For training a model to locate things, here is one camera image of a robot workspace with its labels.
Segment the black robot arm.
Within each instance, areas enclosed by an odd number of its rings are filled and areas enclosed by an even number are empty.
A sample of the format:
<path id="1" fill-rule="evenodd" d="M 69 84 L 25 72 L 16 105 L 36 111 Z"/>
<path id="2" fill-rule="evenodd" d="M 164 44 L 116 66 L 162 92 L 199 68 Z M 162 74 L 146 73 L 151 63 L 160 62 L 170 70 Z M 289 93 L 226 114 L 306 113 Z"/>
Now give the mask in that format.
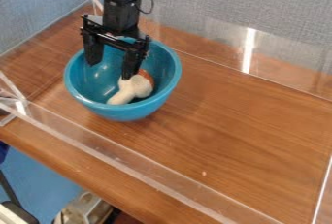
<path id="1" fill-rule="evenodd" d="M 95 66 L 103 61 L 104 46 L 124 52 L 122 79 L 128 80 L 146 59 L 151 38 L 139 30 L 142 0 L 103 0 L 103 15 L 81 16 L 80 35 L 85 61 Z"/>

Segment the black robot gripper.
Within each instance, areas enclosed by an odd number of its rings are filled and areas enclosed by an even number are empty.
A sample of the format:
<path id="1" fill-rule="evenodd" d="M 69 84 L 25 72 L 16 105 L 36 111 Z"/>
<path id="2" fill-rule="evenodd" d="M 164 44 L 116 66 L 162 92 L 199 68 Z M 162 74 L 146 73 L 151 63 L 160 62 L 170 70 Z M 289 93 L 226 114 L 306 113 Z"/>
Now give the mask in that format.
<path id="1" fill-rule="evenodd" d="M 124 52 L 122 79 L 128 80 L 140 68 L 150 37 L 139 30 L 142 0 L 103 0 L 100 16 L 84 14 L 80 35 L 87 63 L 94 66 L 103 60 L 104 46 Z"/>

